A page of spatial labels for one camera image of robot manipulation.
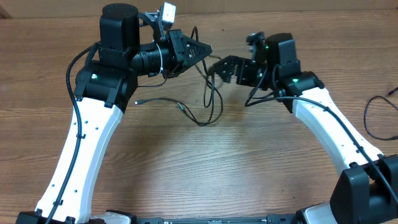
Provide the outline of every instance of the black cable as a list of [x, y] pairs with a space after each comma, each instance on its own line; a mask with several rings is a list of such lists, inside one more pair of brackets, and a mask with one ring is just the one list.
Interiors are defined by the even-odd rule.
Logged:
[[383, 99], [384, 101], [386, 101], [387, 103], [389, 103], [393, 108], [395, 108], [396, 110], [398, 110], [398, 106], [396, 106], [395, 104], [393, 104], [393, 103], [392, 103], [391, 101], [389, 101], [386, 97], [384, 97], [384, 96], [374, 96], [374, 97], [372, 97], [372, 98], [368, 101], [368, 103], [367, 103], [367, 105], [366, 105], [366, 107], [365, 107], [364, 115], [363, 115], [363, 123], [364, 123], [364, 125], [365, 125], [365, 130], [366, 130], [366, 132], [367, 132], [372, 138], [374, 138], [374, 139], [383, 140], [383, 141], [397, 140], [397, 139], [398, 139], [398, 136], [393, 136], [393, 137], [390, 137], [390, 138], [380, 138], [380, 137], [377, 137], [377, 136], [373, 135], [373, 134], [370, 132], [370, 130], [368, 129], [368, 124], [366, 123], [366, 117], [367, 117], [367, 115], [368, 115], [369, 105], [371, 104], [371, 102], [372, 102], [373, 100], [375, 100], [375, 99], [377, 99], [377, 98]]
[[[192, 30], [191, 38], [193, 38], [194, 34], [196, 34], [195, 35], [196, 41], [199, 41], [198, 28], [196, 26]], [[209, 57], [218, 58], [220, 60], [222, 59], [221, 57], [215, 56], [215, 55], [209, 55]], [[215, 74], [209, 75], [205, 59], [202, 59], [201, 61], [202, 61], [202, 64], [203, 64], [203, 70], [205, 71], [206, 75], [203, 74], [203, 72], [199, 69], [198, 65], [195, 65], [195, 68], [198, 70], [199, 74], [206, 81], [206, 83], [205, 83], [205, 91], [204, 91], [204, 94], [203, 94], [203, 106], [205, 108], [208, 108], [211, 105], [210, 117], [209, 117], [207, 122], [201, 122], [201, 121], [197, 120], [195, 115], [193, 115], [193, 113], [191, 112], [191, 110], [189, 109], [189, 107], [186, 104], [182, 103], [181, 101], [175, 100], [175, 99], [164, 98], [164, 97], [151, 98], [151, 99], [146, 99], [146, 100], [137, 100], [136, 104], [137, 105], [141, 105], [143, 103], [147, 103], [147, 102], [154, 101], [154, 100], [171, 101], [171, 102], [177, 103], [179, 108], [180, 108], [180, 110], [187, 116], [187, 118], [189, 118], [191, 121], [193, 121], [198, 126], [206, 126], [206, 125], [213, 124], [214, 122], [218, 121], [219, 118], [221, 117], [221, 115], [223, 114], [223, 110], [224, 110], [224, 108], [223, 108], [223, 97], [221, 96], [221, 93], [217, 90], [217, 88], [215, 87]], [[206, 91], [207, 91], [207, 88], [211, 89], [210, 99], [209, 99], [208, 104], [206, 104]], [[217, 95], [220, 98], [221, 109], [220, 109], [220, 112], [219, 112], [218, 116], [214, 120], [211, 120], [213, 118], [214, 110], [215, 110], [215, 93], [217, 93]]]
[[266, 98], [269, 98], [270, 96], [272, 96], [273, 94], [275, 94], [274, 91], [268, 93], [268, 94], [265, 95], [265, 96], [261, 96], [261, 97], [252, 97], [252, 99], [254, 99], [254, 100], [266, 99]]
[[388, 95], [392, 95], [392, 94], [395, 93], [396, 91], [398, 91], [398, 87], [395, 88], [395, 89], [393, 89], [393, 90], [391, 90], [391, 91], [388, 93]]
[[164, 85], [164, 83], [166, 83], [167, 78], [168, 78], [168, 76], [166, 75], [165, 78], [164, 78], [164, 81], [162, 83], [160, 83], [160, 84], [157, 84], [157, 85], [137, 86], [137, 87], [160, 87], [160, 86]]
[[268, 101], [272, 101], [272, 100], [302, 100], [302, 101], [306, 101], [308, 103], [312, 103], [314, 105], [317, 105], [320, 108], [322, 108], [324, 111], [329, 112], [332, 115], [332, 117], [334, 117], [337, 120], [337, 122], [341, 125], [341, 127], [345, 130], [345, 132], [347, 133], [348, 137], [352, 140], [354, 145], [358, 148], [358, 151], [363, 155], [363, 157], [365, 157], [365, 159], [369, 162], [371, 167], [376, 171], [378, 177], [381, 179], [382, 183], [385, 185], [385, 187], [387, 188], [387, 190], [391, 194], [391, 197], [394, 199], [394, 201], [396, 202], [396, 204], [398, 206], [397, 195], [395, 194], [395, 192], [391, 188], [391, 186], [388, 183], [387, 179], [384, 177], [384, 175], [381, 173], [380, 169], [375, 165], [375, 163], [372, 161], [372, 159], [366, 154], [366, 152], [364, 151], [363, 147], [359, 145], [359, 143], [357, 142], [357, 140], [355, 139], [355, 137], [353, 136], [351, 131], [349, 131], [349, 129], [345, 125], [345, 123], [329, 107], [324, 106], [324, 105], [322, 105], [322, 104], [320, 104], [320, 103], [318, 103], [316, 101], [309, 100], [309, 99], [302, 98], [302, 97], [297, 97], [297, 96], [280, 96], [280, 97], [272, 97], [272, 98], [263, 99], [263, 100], [257, 100], [255, 102], [250, 103], [248, 106], [252, 106], [252, 105], [256, 105], [256, 104], [259, 104], [259, 103], [268, 102]]
[[248, 106], [248, 103], [251, 101], [251, 99], [253, 99], [253, 96], [256, 94], [256, 92], [257, 92], [258, 89], [260, 88], [261, 84], [262, 84], [263, 81], [265, 80], [267, 71], [268, 71], [268, 67], [266, 67], [266, 68], [264, 69], [264, 71], [262, 72], [262, 77], [261, 77], [259, 83], [257, 84], [257, 86], [256, 86], [254, 89], [252, 89], [252, 90], [250, 91], [249, 98], [248, 98], [248, 100], [246, 100], [246, 102], [244, 103], [244, 106]]
[[93, 46], [88, 47], [86, 50], [84, 50], [80, 54], [78, 54], [70, 62], [69, 66], [68, 66], [68, 69], [67, 69], [66, 83], [67, 83], [67, 89], [68, 89], [69, 97], [70, 97], [70, 100], [72, 101], [72, 105], [73, 105], [73, 108], [75, 109], [76, 118], [77, 118], [77, 139], [76, 139], [75, 151], [73, 152], [72, 160], [70, 161], [70, 165], [69, 165], [67, 174], [66, 174], [66, 176], [65, 176], [65, 178], [63, 180], [63, 183], [62, 183], [62, 186], [61, 186], [60, 191], [58, 193], [57, 199], [55, 199], [55, 202], [53, 204], [53, 207], [51, 209], [51, 212], [50, 212], [49, 216], [47, 217], [47, 220], [45, 221], [45, 224], [49, 224], [51, 222], [51, 219], [54, 216], [55, 211], [57, 210], [57, 208], [58, 208], [58, 206], [59, 206], [59, 204], [61, 202], [62, 195], [65, 192], [65, 189], [67, 187], [70, 175], [72, 174], [73, 167], [75, 166], [76, 158], [77, 158], [77, 155], [79, 153], [80, 141], [81, 141], [81, 116], [80, 116], [79, 107], [78, 107], [76, 99], [75, 99], [75, 95], [73, 94], [72, 87], [70, 85], [70, 71], [72, 70], [72, 67], [77, 62], [77, 60], [79, 60], [79, 58], [81, 58], [81, 56], [83, 56], [84, 54], [89, 52], [92, 47]]
[[179, 66], [180, 66], [180, 64], [177, 64], [177, 65], [173, 68], [173, 70], [170, 72], [170, 75], [165, 75], [164, 81], [163, 81], [162, 83], [157, 84], [157, 85], [147, 85], [147, 86], [137, 86], [137, 87], [160, 87], [160, 86], [162, 86], [164, 83], [166, 83], [167, 78], [168, 78], [169, 76], [171, 76], [171, 75], [174, 73], [174, 71], [175, 71], [176, 69], [178, 69]]

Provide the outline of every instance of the black electrical wire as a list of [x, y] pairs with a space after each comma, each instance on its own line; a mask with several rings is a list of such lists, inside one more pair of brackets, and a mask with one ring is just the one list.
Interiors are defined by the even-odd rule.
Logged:
[[252, 99], [254, 99], [254, 100], [266, 99], [266, 98], [269, 98], [270, 96], [272, 96], [273, 94], [275, 94], [274, 91], [268, 93], [268, 94], [265, 95], [265, 96], [261, 96], [261, 97], [252, 97]]
[[[394, 90], [390, 91], [390, 92], [389, 92], [389, 95], [393, 94], [393, 92], [395, 92], [395, 91], [394, 91]], [[389, 103], [393, 108], [395, 108], [396, 110], [398, 110], [398, 106], [396, 106], [395, 104], [393, 104], [393, 103], [392, 103], [391, 101], [389, 101], [386, 97], [384, 97], [384, 96], [374, 96], [374, 97], [372, 97], [372, 98], [368, 101], [368, 103], [367, 103], [367, 105], [366, 105], [366, 107], [365, 107], [365, 112], [364, 112], [364, 116], [363, 116], [363, 123], [364, 123], [364, 125], [365, 125], [365, 130], [366, 130], [366, 132], [367, 132], [372, 138], [374, 138], [374, 139], [383, 140], [383, 141], [397, 140], [397, 139], [398, 139], [398, 136], [393, 136], [393, 137], [390, 137], [390, 138], [380, 138], [380, 137], [377, 137], [377, 136], [373, 135], [373, 134], [370, 132], [370, 130], [368, 129], [368, 124], [367, 124], [367, 122], [366, 122], [366, 117], [368, 116], [369, 105], [372, 103], [373, 100], [375, 100], [375, 99], [377, 99], [377, 98], [383, 99], [384, 101], [386, 101], [387, 103]]]
[[316, 101], [309, 100], [309, 99], [302, 98], [302, 97], [297, 97], [297, 96], [280, 96], [280, 97], [272, 97], [272, 98], [257, 100], [255, 102], [252, 102], [252, 103], [248, 104], [248, 106], [252, 106], [252, 105], [256, 105], [256, 104], [259, 104], [259, 103], [268, 102], [268, 101], [272, 101], [272, 100], [302, 100], [302, 101], [306, 101], [308, 103], [317, 105], [320, 108], [322, 108], [324, 111], [329, 112], [332, 115], [332, 117], [334, 117], [337, 120], [337, 122], [341, 125], [341, 127], [345, 130], [345, 132], [347, 133], [349, 138], [352, 140], [354, 145], [358, 148], [358, 151], [363, 155], [363, 157], [365, 157], [365, 159], [369, 162], [371, 167], [376, 171], [376, 173], [377, 173], [378, 177], [380, 178], [381, 182], [387, 188], [388, 192], [391, 194], [391, 197], [394, 199], [395, 203], [398, 206], [397, 195], [394, 193], [394, 191], [391, 188], [391, 185], [388, 183], [387, 179], [384, 177], [384, 175], [381, 173], [380, 169], [375, 165], [375, 163], [372, 161], [372, 159], [366, 154], [366, 152], [364, 151], [363, 147], [359, 145], [359, 143], [357, 142], [357, 140], [355, 139], [355, 137], [353, 136], [351, 131], [349, 131], [349, 129], [345, 125], [345, 123], [329, 107], [324, 106], [324, 105], [322, 105], [322, 104], [320, 104], [320, 103], [318, 103]]
[[388, 95], [392, 95], [392, 94], [395, 93], [396, 91], [398, 91], [398, 87], [395, 88], [395, 89], [393, 89], [393, 90], [391, 90], [391, 91], [388, 93]]
[[81, 141], [81, 116], [80, 116], [80, 111], [79, 107], [77, 105], [75, 95], [73, 94], [72, 87], [70, 85], [70, 71], [72, 70], [73, 65], [87, 52], [91, 50], [93, 46], [88, 47], [84, 51], [82, 51], [80, 54], [78, 54], [69, 64], [68, 69], [67, 69], [67, 74], [66, 74], [66, 83], [67, 83], [67, 89], [69, 93], [70, 100], [72, 101], [73, 108], [75, 109], [76, 113], [76, 118], [77, 118], [77, 136], [76, 136], [76, 145], [75, 145], [75, 150], [72, 155], [72, 160], [70, 161], [70, 165], [67, 171], [67, 174], [63, 180], [63, 183], [61, 185], [60, 191], [58, 193], [57, 199], [55, 199], [55, 202], [53, 204], [53, 207], [51, 209], [51, 212], [49, 216], [47, 217], [47, 220], [45, 221], [45, 224], [49, 224], [51, 222], [52, 217], [55, 214], [55, 211], [57, 210], [58, 206], [60, 205], [62, 195], [65, 192], [65, 189], [67, 187], [70, 175], [72, 174], [73, 167], [75, 166], [76, 158], [79, 153], [79, 147], [80, 147], [80, 141]]
[[[199, 41], [198, 27], [196, 27], [196, 26], [192, 30], [191, 38], [193, 38], [194, 35], [195, 35], [196, 41]], [[221, 57], [215, 56], [215, 55], [209, 55], [209, 57], [217, 58], [217, 59], [220, 59], [220, 60], [222, 59]], [[223, 114], [223, 110], [224, 110], [224, 108], [223, 108], [223, 97], [221, 96], [221, 93], [217, 90], [217, 88], [215, 87], [215, 74], [209, 75], [205, 59], [202, 59], [201, 61], [202, 61], [202, 64], [203, 64], [203, 71], [205, 72], [206, 75], [203, 74], [203, 72], [199, 69], [198, 65], [195, 65], [195, 68], [198, 70], [199, 74], [206, 81], [206, 83], [205, 83], [205, 91], [204, 91], [204, 94], [203, 94], [203, 106], [205, 108], [208, 108], [211, 105], [210, 117], [209, 117], [209, 119], [206, 122], [201, 122], [201, 121], [197, 120], [195, 115], [192, 113], [192, 111], [189, 109], [189, 107], [186, 104], [182, 103], [181, 101], [175, 100], [175, 99], [164, 98], [164, 97], [151, 98], [151, 99], [146, 99], [146, 100], [137, 100], [136, 104], [137, 105], [141, 105], [143, 103], [147, 103], [147, 102], [154, 101], [154, 100], [171, 101], [171, 102], [177, 103], [178, 107], [187, 116], [187, 118], [192, 120], [198, 126], [206, 126], [206, 125], [213, 124], [214, 122], [218, 121], [219, 118], [221, 117], [221, 115]], [[210, 93], [209, 102], [206, 104], [206, 91], [207, 91], [207, 88], [211, 89], [211, 93]], [[218, 113], [217, 117], [215, 119], [211, 120], [213, 118], [214, 110], [215, 110], [215, 93], [217, 93], [217, 95], [220, 98], [221, 108], [220, 108], [220, 112]]]
[[160, 83], [160, 84], [157, 84], [157, 85], [147, 85], [147, 86], [137, 86], [137, 87], [160, 87], [160, 86], [164, 85], [164, 83], [166, 83], [167, 78], [168, 78], [168, 76], [166, 75], [164, 77], [164, 81], [162, 83]]
[[268, 67], [266, 67], [266, 68], [264, 69], [264, 71], [262, 72], [262, 77], [261, 77], [259, 83], [257, 84], [257, 86], [256, 86], [254, 89], [252, 89], [252, 90], [250, 91], [249, 98], [248, 98], [248, 100], [246, 100], [246, 102], [244, 103], [245, 106], [248, 106], [248, 103], [251, 101], [251, 99], [253, 99], [253, 96], [256, 94], [256, 92], [257, 92], [258, 89], [260, 88], [261, 84], [263, 83], [263, 81], [264, 81], [264, 79], [265, 79], [265, 77], [266, 77], [266, 75], [267, 75], [267, 71], [268, 71]]
[[164, 81], [163, 81], [162, 83], [157, 84], [157, 85], [147, 85], [147, 86], [137, 86], [137, 87], [160, 87], [160, 86], [164, 85], [164, 83], [166, 83], [167, 78], [168, 78], [169, 76], [171, 76], [171, 75], [174, 73], [174, 71], [175, 71], [176, 69], [178, 69], [179, 66], [180, 66], [180, 64], [177, 64], [177, 65], [173, 68], [173, 70], [170, 72], [170, 75], [165, 75]]

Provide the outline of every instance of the robotic arm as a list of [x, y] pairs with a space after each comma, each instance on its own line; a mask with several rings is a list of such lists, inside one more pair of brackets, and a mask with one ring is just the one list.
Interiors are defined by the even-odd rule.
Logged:
[[[246, 106], [282, 102], [316, 135], [340, 175], [330, 202], [299, 210], [286, 223], [382, 223], [397, 218], [397, 155], [385, 157], [365, 140], [336, 107], [318, 77], [301, 71], [291, 34], [264, 38], [260, 32], [247, 37], [247, 42], [252, 46], [252, 58], [229, 56], [209, 72], [225, 82], [235, 74], [238, 85], [255, 87]], [[272, 93], [249, 103], [259, 88]]]
[[[181, 30], [170, 30], [175, 11], [176, 7], [167, 2], [157, 12], [145, 14], [128, 4], [103, 8], [99, 23], [101, 41], [86, 50], [85, 66], [76, 76], [74, 95], [82, 133], [78, 134], [78, 116], [74, 110], [66, 143], [47, 190], [35, 212], [22, 212], [17, 223], [87, 223], [95, 219], [107, 224], [134, 222], [132, 215], [123, 212], [92, 216], [93, 190], [109, 140], [138, 87], [137, 77], [162, 73], [164, 78], [174, 78], [211, 53], [210, 45], [183, 35]], [[153, 28], [152, 43], [140, 45], [142, 26]], [[99, 61], [93, 60], [96, 51]], [[80, 150], [63, 187], [76, 154], [76, 137], [80, 139]], [[58, 202], [60, 191], [63, 194]]]

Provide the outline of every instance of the black bracket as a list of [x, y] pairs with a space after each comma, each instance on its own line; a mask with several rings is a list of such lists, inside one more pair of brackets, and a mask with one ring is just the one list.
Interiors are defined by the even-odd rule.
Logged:
[[[382, 157], [375, 163], [398, 194], [398, 156]], [[395, 201], [369, 164], [352, 164], [341, 173], [330, 208], [337, 223], [384, 223], [398, 217]]]
[[182, 34], [180, 29], [170, 30], [170, 41], [173, 45], [175, 60], [181, 65], [169, 78], [177, 77], [181, 73], [194, 66], [203, 58], [211, 54], [211, 46], [196, 41], [186, 35]]
[[[20, 212], [18, 214], [16, 224], [44, 224], [47, 218], [42, 217], [42, 211], [37, 210], [36, 212]], [[75, 224], [75, 218], [66, 217], [64, 222], [51, 220], [50, 224]]]
[[132, 71], [106, 67], [93, 61], [78, 72], [74, 94], [78, 98], [102, 100], [108, 108], [116, 105], [124, 113], [137, 86], [137, 76]]
[[[305, 90], [325, 87], [313, 72], [301, 71], [292, 34], [274, 34], [264, 40], [259, 32], [246, 41], [252, 46], [252, 59], [230, 55], [213, 64], [209, 73], [217, 73], [224, 82], [230, 82], [235, 74], [236, 84], [251, 87], [263, 80], [259, 88], [273, 90], [274, 96], [300, 96]], [[280, 101], [292, 113], [293, 100]]]
[[140, 12], [138, 18], [142, 19], [143, 23], [139, 26], [151, 26], [154, 31], [155, 43], [165, 42], [167, 40], [166, 31], [173, 26], [176, 10], [177, 8], [173, 4], [164, 2], [157, 12]]

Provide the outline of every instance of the wooden table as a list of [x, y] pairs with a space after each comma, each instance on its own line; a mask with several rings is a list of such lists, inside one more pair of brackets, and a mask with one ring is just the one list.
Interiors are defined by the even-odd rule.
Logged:
[[[221, 57], [249, 57], [245, 38], [253, 32], [293, 33], [302, 69], [320, 77], [367, 138], [366, 102], [398, 85], [398, 10], [180, 15], [174, 28], [189, 35], [195, 25], [200, 40]], [[99, 34], [99, 17], [0, 20], [0, 223], [15, 223], [20, 211], [33, 210], [49, 184], [72, 114], [65, 70]], [[142, 42], [149, 40], [149, 29], [141, 34]], [[81, 66], [76, 64], [72, 77]], [[141, 85], [161, 81], [139, 79]], [[162, 87], [138, 89], [131, 101], [176, 98], [206, 119], [203, 87], [190, 69]], [[249, 91], [221, 85], [224, 114], [204, 128], [173, 103], [130, 103], [106, 151], [93, 213], [250, 217], [293, 213], [328, 200], [338, 175], [325, 150], [282, 104], [245, 108]], [[398, 103], [397, 96], [391, 99]], [[390, 136], [397, 134], [397, 118], [377, 101], [369, 125]], [[397, 141], [368, 139], [386, 155], [398, 152]]]

